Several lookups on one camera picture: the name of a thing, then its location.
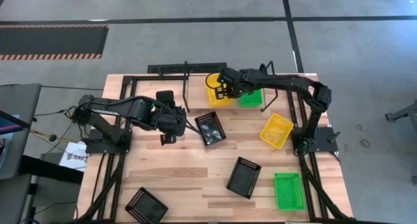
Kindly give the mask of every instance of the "orange and black striped mat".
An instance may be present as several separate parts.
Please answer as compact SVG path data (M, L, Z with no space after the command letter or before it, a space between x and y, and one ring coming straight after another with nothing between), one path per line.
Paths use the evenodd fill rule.
M0 25L0 61L99 59L108 25Z

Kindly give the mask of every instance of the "gray floor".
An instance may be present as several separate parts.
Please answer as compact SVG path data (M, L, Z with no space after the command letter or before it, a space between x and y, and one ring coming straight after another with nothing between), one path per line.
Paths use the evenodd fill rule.
M289 1L293 16L417 15L417 0ZM0 21L283 16L282 5L282 0L5 0ZM410 178L417 173L416 132L408 119L388 123L384 114L417 98L417 21L296 22L295 29L304 70L318 73L334 91L328 113L341 131L338 145L354 216L415 223L417 188ZM0 85L102 88L109 73L144 73L148 64L185 60L227 62L237 69L273 60L279 72L296 71L285 22L120 24L110 26L103 59L1 61ZM83 94L101 92L42 89L37 112L65 108ZM40 118L34 127L59 135L68 125L56 115ZM77 138L77 129L67 137ZM363 139L369 147L362 146ZM25 153L40 156L49 149L30 137ZM50 215L40 218L52 221Z

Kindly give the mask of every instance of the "plastic basket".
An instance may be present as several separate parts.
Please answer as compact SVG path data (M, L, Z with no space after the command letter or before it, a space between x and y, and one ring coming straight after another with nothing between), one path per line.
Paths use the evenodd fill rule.
M139 223L157 224L161 221L168 207L145 188L140 188L124 208Z
M210 76L207 78L207 84L211 87L220 86L220 83L217 82L217 78L219 77L219 74L209 74L209 75ZM228 97L218 100L216 98L216 93L214 92L214 89L209 88L207 85L205 85L205 87L206 87L208 102L211 107L224 107L234 101L234 99L229 99Z
M196 117L194 120L198 130L203 134L204 145L211 146L226 138L216 112L207 113L206 115Z
M276 205L280 210L303 210L300 175L298 173L276 173L274 175Z
M239 157L226 188L250 199L260 172L260 165Z
M285 140L287 140L293 126L294 124L289 120L273 113L263 128L260 137L269 145L281 148Z
M262 104L262 91L256 90L252 94L244 94L239 98L241 107L257 107Z

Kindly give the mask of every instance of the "wooden tabletop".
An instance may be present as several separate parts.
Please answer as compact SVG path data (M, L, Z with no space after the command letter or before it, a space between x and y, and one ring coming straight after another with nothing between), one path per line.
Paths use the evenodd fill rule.
M123 75L127 74L108 75L103 98L119 99ZM317 80L316 74L303 75ZM204 83L200 80L204 76L192 74L187 83L187 97L191 109L187 118L193 124L194 118L213 111L202 108L206 92ZM157 91L164 90L172 90L177 105L184 106L182 81L138 81L136 94L155 98ZM275 95L274 90L265 89L263 92L266 102L271 101ZM159 131L146 132L133 128L130 152L124 164L116 222L135 222L124 207L142 186L169 207L161 220L163 222L309 220L307 209L281 211L276 206L272 181L274 173L301 173L298 158L293 156L291 137L281 149L274 149L259 138L272 113L291 120L286 92L278 91L278 94L277 100L263 113L259 109L239 109L238 105L234 109L215 109L227 139L214 145L214 148L205 148L200 136L190 130L186 130L182 137L177 138L175 144L161 146ZM191 96L202 99L202 102L191 100ZM298 122L302 122L295 93L293 99ZM106 119L114 123L113 117L106 116ZM329 125L326 113L322 115L319 125ZM251 199L240 197L225 188L239 156L262 166ZM80 215L90 206L101 157L101 154L95 154L87 160L78 199ZM316 153L316 157L324 190L342 212L352 216L338 161L326 152ZM104 161L96 196L102 188L107 159ZM317 194L313 187L311 190L316 216L320 216ZM108 195L104 217L109 216L111 198L112 191Z

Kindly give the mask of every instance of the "yellow basket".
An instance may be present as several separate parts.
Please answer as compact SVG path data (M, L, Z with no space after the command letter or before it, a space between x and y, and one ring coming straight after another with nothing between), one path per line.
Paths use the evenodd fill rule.
M268 123L263 128L260 137L269 145L281 148L287 140L293 126L294 124L289 120L273 113L269 118Z
M211 87L220 86L220 83L217 82L218 77L219 77L219 74L211 74L207 78L207 84ZM214 89L209 88L207 85L206 85L206 92L207 92L208 102L210 103L211 107L224 107L234 101L234 99L229 99L228 97L221 99L221 100L216 99L216 93L214 92Z

